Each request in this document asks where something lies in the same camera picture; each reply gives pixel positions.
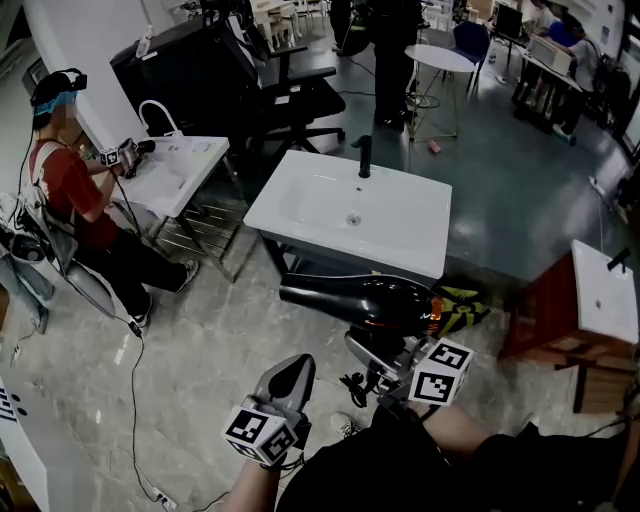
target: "red shirt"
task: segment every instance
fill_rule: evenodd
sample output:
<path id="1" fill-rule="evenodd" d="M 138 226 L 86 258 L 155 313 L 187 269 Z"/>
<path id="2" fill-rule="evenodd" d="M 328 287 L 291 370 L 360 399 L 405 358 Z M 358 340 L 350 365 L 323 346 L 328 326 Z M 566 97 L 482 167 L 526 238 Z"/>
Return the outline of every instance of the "red shirt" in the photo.
<path id="1" fill-rule="evenodd" d="M 29 158 L 29 171 L 33 177 L 33 166 L 38 151 L 47 140 L 36 142 Z M 102 212 L 91 223 L 82 215 L 93 210 L 102 199 L 102 192 L 89 176 L 87 165 L 80 156 L 68 148 L 54 151 L 44 162 L 43 187 L 49 198 L 49 213 L 61 222 L 70 222 L 71 212 L 76 209 L 74 220 L 75 237 L 81 247 L 90 250 L 108 249 L 118 236 L 118 226 Z"/>

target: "blue chair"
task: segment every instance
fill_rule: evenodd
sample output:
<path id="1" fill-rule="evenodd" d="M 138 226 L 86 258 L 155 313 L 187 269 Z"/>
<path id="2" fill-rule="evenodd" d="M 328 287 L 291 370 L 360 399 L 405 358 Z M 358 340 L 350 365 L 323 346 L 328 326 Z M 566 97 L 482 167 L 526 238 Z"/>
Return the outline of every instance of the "blue chair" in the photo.
<path id="1" fill-rule="evenodd" d="M 475 71 L 475 82 L 477 84 L 480 70 L 482 69 L 484 59 L 489 51 L 489 45 L 491 44 L 489 31 L 484 25 L 479 25 L 472 21 L 464 21 L 453 29 L 453 36 L 456 40 L 456 46 L 455 48 L 452 48 L 452 51 L 469 59 L 474 64 L 480 64 L 476 67 Z M 471 73 L 471 76 L 469 77 L 467 92 L 471 88 L 473 75 L 474 73 Z"/>

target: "bathroom sink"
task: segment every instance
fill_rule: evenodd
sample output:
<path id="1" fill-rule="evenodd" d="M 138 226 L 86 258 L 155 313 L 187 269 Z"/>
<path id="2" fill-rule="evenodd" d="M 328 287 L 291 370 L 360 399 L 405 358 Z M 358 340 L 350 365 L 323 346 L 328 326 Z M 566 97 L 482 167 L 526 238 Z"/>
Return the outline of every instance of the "bathroom sink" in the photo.
<path id="1" fill-rule="evenodd" d="M 439 278 L 451 186 L 384 167 L 288 151 L 244 222 L 287 239 Z"/>
<path id="2" fill-rule="evenodd" d="M 611 258 L 574 240 L 571 243 L 581 330 L 638 343 L 638 310 L 633 271 L 618 265 L 611 272 Z"/>

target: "sneaker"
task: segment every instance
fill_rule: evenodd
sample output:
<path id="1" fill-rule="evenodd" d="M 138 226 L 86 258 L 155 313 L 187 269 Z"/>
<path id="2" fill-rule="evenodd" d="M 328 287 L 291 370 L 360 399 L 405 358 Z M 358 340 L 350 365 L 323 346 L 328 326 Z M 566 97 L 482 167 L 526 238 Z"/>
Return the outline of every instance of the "sneaker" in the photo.
<path id="1" fill-rule="evenodd" d="M 373 120 L 378 126 L 383 126 L 385 128 L 391 128 L 394 131 L 402 132 L 404 131 L 404 121 L 399 114 L 395 116 L 379 116 L 375 115 Z"/>
<path id="2" fill-rule="evenodd" d="M 178 292 L 181 292 L 182 289 L 187 286 L 194 277 L 196 277 L 198 269 L 200 268 L 200 262 L 198 260 L 187 260 L 183 265 L 184 268 L 187 269 L 187 278 L 184 280 L 184 283 L 182 283 L 182 286 L 178 288 Z"/>
<path id="3" fill-rule="evenodd" d="M 153 308 L 153 297 L 149 295 L 149 308 L 144 315 L 132 316 L 131 320 L 133 320 L 136 325 L 142 329 L 149 324 L 149 315 L 151 314 L 151 309 Z"/>
<path id="4" fill-rule="evenodd" d="M 331 428 L 333 428 L 336 434 L 342 439 L 346 439 L 360 432 L 360 428 L 356 425 L 355 420 L 343 412 L 334 412 L 331 415 Z"/>

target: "pink object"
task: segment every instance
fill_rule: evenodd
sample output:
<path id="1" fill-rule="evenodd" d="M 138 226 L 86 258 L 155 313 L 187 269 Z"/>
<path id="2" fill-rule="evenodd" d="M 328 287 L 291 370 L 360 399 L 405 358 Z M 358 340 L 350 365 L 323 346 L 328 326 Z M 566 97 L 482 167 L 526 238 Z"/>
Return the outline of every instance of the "pink object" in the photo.
<path id="1" fill-rule="evenodd" d="M 438 146 L 438 144 L 436 144 L 436 141 L 433 139 L 427 142 L 427 147 L 429 148 L 429 151 L 431 151 L 434 155 L 437 155 L 441 151 L 440 146 Z"/>

